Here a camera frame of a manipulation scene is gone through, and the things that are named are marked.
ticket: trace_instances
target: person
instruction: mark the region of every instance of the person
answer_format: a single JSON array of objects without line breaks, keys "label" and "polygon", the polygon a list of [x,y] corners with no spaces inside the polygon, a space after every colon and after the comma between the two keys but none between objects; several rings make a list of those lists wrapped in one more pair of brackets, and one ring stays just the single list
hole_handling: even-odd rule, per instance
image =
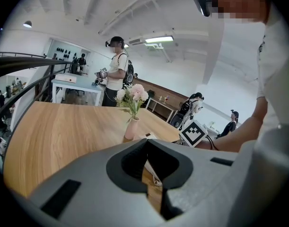
[{"label": "person", "polygon": [[99,79],[107,78],[102,106],[116,107],[115,98],[118,90],[123,87],[123,79],[128,69],[129,60],[123,52],[124,40],[121,37],[115,36],[111,39],[110,50],[112,53],[116,53],[112,58],[110,70],[108,72],[97,72],[96,75]]},{"label": "person", "polygon": [[20,91],[20,90],[21,90],[22,83],[21,83],[21,81],[19,80],[19,78],[16,78],[16,86],[18,87],[18,91]]},{"label": "person", "polygon": [[229,122],[225,126],[224,131],[221,134],[219,134],[217,138],[226,136],[236,129],[237,124],[238,124],[239,113],[237,111],[233,111],[230,118],[231,118],[231,122]]},{"label": "person", "polygon": [[7,142],[2,137],[0,137],[0,156],[2,157],[2,159],[4,158],[6,148],[7,148]]},{"label": "person", "polygon": [[81,57],[78,58],[78,60],[77,60],[79,66],[80,66],[80,71],[83,71],[84,65],[87,64],[86,59],[84,59],[85,56],[86,56],[86,55],[85,55],[84,53],[82,53]]},{"label": "person", "polygon": [[70,68],[70,73],[72,74],[78,74],[77,71],[78,71],[78,61],[77,59],[73,59],[73,62],[72,62],[72,65],[71,65],[71,68]]},{"label": "person", "polygon": [[4,101],[5,101],[4,95],[0,90],[0,107],[4,106]]},{"label": "person", "polygon": [[[219,11],[235,18],[265,24],[263,42],[258,48],[258,95],[254,112],[238,129],[214,140],[223,151],[238,152],[243,143],[256,140],[264,132],[277,128],[279,119],[265,97],[271,79],[289,65],[289,28],[282,14],[269,0],[218,0]],[[209,142],[201,141],[198,148],[209,149]]]},{"label": "person", "polygon": [[202,100],[203,96],[202,93],[195,93],[190,96],[188,99],[190,102],[190,108],[185,114],[183,121],[182,121],[182,129],[184,129],[193,119],[194,114],[197,114],[201,109],[201,103],[200,101]]}]

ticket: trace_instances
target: black railing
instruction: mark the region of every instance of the black railing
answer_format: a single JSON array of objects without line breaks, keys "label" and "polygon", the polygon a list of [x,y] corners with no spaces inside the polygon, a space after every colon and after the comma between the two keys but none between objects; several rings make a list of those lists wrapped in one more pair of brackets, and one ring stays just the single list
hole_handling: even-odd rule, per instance
[{"label": "black railing", "polygon": [[13,54],[14,57],[16,57],[17,55],[27,55],[30,57],[38,57],[38,58],[45,58],[46,55],[33,55],[33,54],[26,54],[26,53],[18,53],[18,52],[0,52],[0,57],[11,57],[12,55],[5,55],[5,54]]},{"label": "black railing", "polygon": [[[29,106],[26,108],[26,110],[22,113],[24,113],[29,109],[29,107],[33,104],[33,102],[40,99],[43,94],[48,91],[48,97],[45,98],[45,101],[48,101],[48,99],[51,99],[52,96],[52,83],[51,80],[53,79],[53,76],[63,71],[63,73],[66,72],[67,69],[70,71],[70,67],[67,68],[67,64],[71,65],[71,62],[59,62],[57,60],[50,60],[50,59],[43,59],[43,58],[31,58],[31,57],[0,57],[0,77],[4,76],[6,74],[9,74],[11,72],[15,72],[18,70],[23,70],[31,67],[41,67],[41,66],[50,66],[49,74],[43,76],[39,80],[31,83],[27,87],[23,88],[19,93],[11,97],[6,104],[0,108],[0,121],[2,120],[2,117],[5,115],[5,113],[8,111],[8,109],[18,100],[20,99],[24,94],[26,94],[29,90],[31,90],[36,85],[39,85],[42,81],[45,81],[46,79],[49,79],[48,85],[43,88],[37,95],[35,95],[33,101],[29,104]],[[54,66],[55,65],[65,65],[65,68],[59,71],[54,72]]]}]

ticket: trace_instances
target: pink flower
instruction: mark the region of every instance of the pink flower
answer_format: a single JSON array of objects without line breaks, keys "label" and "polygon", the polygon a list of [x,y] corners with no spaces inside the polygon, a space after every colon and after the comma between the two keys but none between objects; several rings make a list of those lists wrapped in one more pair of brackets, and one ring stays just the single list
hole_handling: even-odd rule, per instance
[{"label": "pink flower", "polygon": [[149,98],[149,95],[146,91],[141,93],[141,99],[143,102],[145,102]]},{"label": "pink flower", "polygon": [[141,94],[136,92],[134,97],[133,97],[133,100],[138,101],[140,98],[141,98]]},{"label": "pink flower", "polygon": [[122,101],[124,95],[125,95],[125,90],[124,90],[124,89],[120,89],[120,90],[117,92],[117,100]]},{"label": "pink flower", "polygon": [[141,95],[143,92],[145,92],[145,90],[144,90],[143,85],[141,85],[141,84],[135,84],[131,88],[131,95],[132,96],[137,96],[138,94]]}]

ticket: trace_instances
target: black cable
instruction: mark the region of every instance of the black cable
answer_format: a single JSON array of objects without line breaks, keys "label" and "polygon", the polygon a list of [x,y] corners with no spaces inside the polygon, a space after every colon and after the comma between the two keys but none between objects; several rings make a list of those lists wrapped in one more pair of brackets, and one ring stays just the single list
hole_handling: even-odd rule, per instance
[{"label": "black cable", "polygon": [[209,139],[211,140],[213,147],[214,147],[216,150],[219,151],[219,149],[215,146],[214,142],[213,142],[212,139],[209,137],[209,135],[207,135],[206,137],[209,138]]},{"label": "black cable", "polygon": [[211,143],[211,140],[210,140],[210,138],[208,137],[208,135],[207,135],[207,136],[205,136],[205,138],[207,138],[207,139],[209,140],[209,142],[210,142],[210,149],[212,150],[212,143]]}]

